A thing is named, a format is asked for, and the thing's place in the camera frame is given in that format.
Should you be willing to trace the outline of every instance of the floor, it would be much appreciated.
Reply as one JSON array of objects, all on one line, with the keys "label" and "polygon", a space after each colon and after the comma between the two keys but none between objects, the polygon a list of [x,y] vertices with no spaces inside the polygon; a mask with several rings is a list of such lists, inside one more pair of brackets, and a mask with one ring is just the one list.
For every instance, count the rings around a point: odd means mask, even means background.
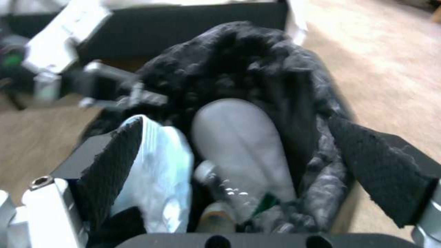
[{"label": "floor", "polygon": [[[441,25],[430,16],[418,3],[309,0],[304,46],[324,60],[359,123],[398,134],[441,162]],[[76,107],[2,113],[0,188],[19,203],[31,179],[69,155],[96,113]],[[396,228],[361,187],[354,192],[350,232],[410,239],[411,228]]]},{"label": "floor", "polygon": [[[428,10],[409,0],[309,0],[304,46],[324,60],[359,123],[441,162],[441,25]],[[410,239],[410,227],[398,229],[358,190],[350,232]]]}]

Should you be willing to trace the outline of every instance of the foam pad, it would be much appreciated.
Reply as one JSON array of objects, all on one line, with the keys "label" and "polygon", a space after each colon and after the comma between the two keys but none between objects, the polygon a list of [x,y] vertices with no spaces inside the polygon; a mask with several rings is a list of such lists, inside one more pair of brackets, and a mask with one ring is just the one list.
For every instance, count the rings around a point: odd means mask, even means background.
[{"label": "foam pad", "polygon": [[329,119],[329,129],[346,165],[371,199],[398,227],[414,225],[437,183],[436,166],[424,169],[434,161],[395,135],[337,116]]},{"label": "foam pad", "polygon": [[120,193],[141,144],[141,121],[118,128],[108,135],[112,140],[77,182],[80,210],[97,230],[107,218]]}]

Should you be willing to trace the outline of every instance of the green light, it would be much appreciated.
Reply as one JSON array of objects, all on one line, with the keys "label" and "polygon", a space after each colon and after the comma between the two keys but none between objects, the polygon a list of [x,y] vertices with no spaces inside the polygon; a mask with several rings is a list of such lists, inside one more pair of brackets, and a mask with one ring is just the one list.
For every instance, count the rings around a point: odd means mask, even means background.
[{"label": "green light", "polygon": [[22,62],[22,57],[18,54],[8,55],[2,62],[3,67],[15,67],[19,66]]}]

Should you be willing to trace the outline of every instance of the hole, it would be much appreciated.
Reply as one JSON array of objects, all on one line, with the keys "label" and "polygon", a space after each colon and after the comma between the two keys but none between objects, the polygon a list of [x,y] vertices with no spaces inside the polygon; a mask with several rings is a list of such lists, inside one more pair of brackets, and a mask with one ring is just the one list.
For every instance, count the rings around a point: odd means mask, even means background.
[{"label": "hole", "polygon": [[332,248],[332,245],[321,236],[310,236],[306,239],[306,248]]},{"label": "hole", "polygon": [[227,238],[216,235],[205,242],[205,248],[231,248],[231,244]]},{"label": "hole", "polygon": [[34,185],[41,185],[41,184],[43,184],[43,183],[45,183],[47,181],[48,181],[47,177],[40,177],[38,179],[35,179]]}]

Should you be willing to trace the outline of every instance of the screw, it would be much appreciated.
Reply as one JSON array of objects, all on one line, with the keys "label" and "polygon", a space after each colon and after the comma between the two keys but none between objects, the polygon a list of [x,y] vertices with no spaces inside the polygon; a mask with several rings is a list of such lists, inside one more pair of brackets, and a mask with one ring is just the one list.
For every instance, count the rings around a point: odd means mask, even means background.
[{"label": "screw", "polygon": [[39,178],[33,180],[32,183],[29,184],[29,189],[31,191],[33,191],[33,190],[42,188],[44,186],[47,186],[53,182],[54,182],[54,179],[50,175],[42,176],[42,177],[39,177]]}]

